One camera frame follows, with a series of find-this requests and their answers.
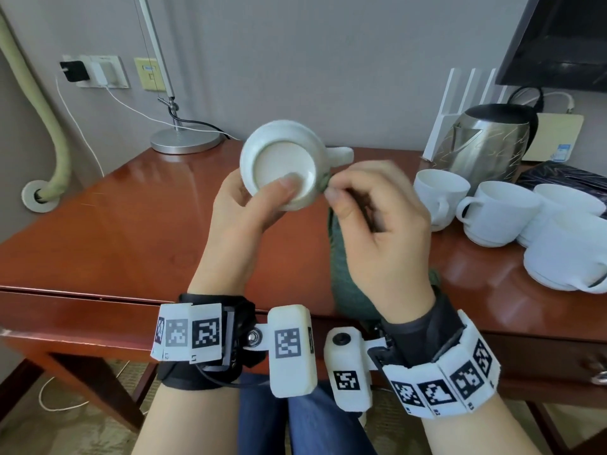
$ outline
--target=green cloth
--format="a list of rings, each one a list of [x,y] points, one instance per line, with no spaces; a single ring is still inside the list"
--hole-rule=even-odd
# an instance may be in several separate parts
[[[359,321],[379,320],[381,316],[371,300],[352,281],[345,259],[344,237],[333,209],[329,209],[328,232],[331,246],[331,291],[337,311]],[[436,270],[430,269],[428,276],[433,285],[440,285],[440,276]]]

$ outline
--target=television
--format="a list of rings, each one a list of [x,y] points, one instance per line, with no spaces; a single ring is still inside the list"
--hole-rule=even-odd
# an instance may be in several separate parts
[[[607,0],[529,0],[496,83],[607,92]]]

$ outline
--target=electric kettle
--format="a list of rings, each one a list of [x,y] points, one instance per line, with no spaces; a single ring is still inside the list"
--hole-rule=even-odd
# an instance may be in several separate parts
[[[531,106],[486,104],[462,113],[432,160],[434,168],[461,175],[473,195],[485,180],[510,181],[537,132]]]

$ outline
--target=cup handle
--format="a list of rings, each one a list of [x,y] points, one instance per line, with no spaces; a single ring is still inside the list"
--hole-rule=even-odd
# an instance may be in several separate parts
[[[607,266],[607,257],[599,257],[598,262]],[[584,284],[580,279],[576,278],[570,282],[570,284],[576,289],[583,290],[584,292],[588,292],[588,294],[604,294],[607,292],[607,278],[605,278],[602,282],[589,288],[586,284]]]
[[[464,209],[466,208],[466,206],[470,206],[472,203],[485,204],[485,200],[482,198],[475,197],[466,197],[462,199],[457,205],[457,209],[455,209],[455,216],[460,222],[468,225],[472,222],[472,220],[470,220],[469,218],[464,218],[464,216],[462,215],[464,214]]]
[[[350,147],[327,147],[331,167],[351,164],[354,161],[354,150]]]
[[[438,225],[439,222],[445,220],[447,217],[447,213],[449,212],[449,203],[447,202],[447,198],[440,197],[438,198],[438,210],[436,214],[430,217],[433,225]]]

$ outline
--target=hand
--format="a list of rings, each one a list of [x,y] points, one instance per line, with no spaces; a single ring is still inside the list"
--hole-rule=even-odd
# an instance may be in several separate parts
[[[355,201],[368,208],[376,232]],[[407,176],[389,161],[353,164],[334,175],[325,197],[338,217],[352,280],[386,321],[420,318],[435,296],[428,279],[430,214]]]
[[[213,203],[205,251],[190,286],[190,294],[242,295],[255,267],[262,233],[284,213],[301,186],[288,174],[264,186],[253,198],[242,183],[240,170],[224,180]]]

